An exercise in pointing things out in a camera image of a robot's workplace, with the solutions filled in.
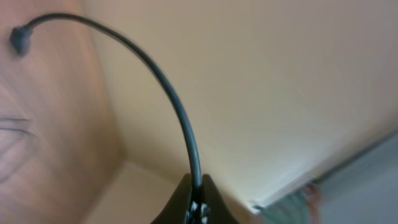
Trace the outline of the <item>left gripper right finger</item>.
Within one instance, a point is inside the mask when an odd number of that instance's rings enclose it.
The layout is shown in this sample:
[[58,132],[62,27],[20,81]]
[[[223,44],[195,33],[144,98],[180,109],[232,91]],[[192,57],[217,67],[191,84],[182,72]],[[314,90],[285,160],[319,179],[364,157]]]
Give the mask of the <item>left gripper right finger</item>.
[[202,187],[207,224],[238,224],[209,174],[202,176]]

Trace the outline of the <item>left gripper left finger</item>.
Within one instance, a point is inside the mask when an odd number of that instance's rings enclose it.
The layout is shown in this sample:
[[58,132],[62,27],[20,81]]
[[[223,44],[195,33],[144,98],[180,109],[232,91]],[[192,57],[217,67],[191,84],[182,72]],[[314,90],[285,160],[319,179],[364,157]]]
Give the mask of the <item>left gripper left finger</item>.
[[185,174],[169,201],[151,224],[186,224],[190,217],[192,194],[191,175]]

